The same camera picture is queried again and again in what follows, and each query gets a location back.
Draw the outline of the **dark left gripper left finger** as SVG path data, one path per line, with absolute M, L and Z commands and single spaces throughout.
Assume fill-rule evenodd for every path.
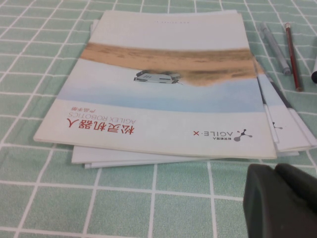
M 243 209 L 250 238 L 317 236 L 317 212 L 270 166 L 249 165 Z

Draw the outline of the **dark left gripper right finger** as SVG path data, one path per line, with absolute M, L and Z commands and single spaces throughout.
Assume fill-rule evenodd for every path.
M 311 210 L 317 211 L 317 178 L 290 164 L 277 164 L 275 171 Z

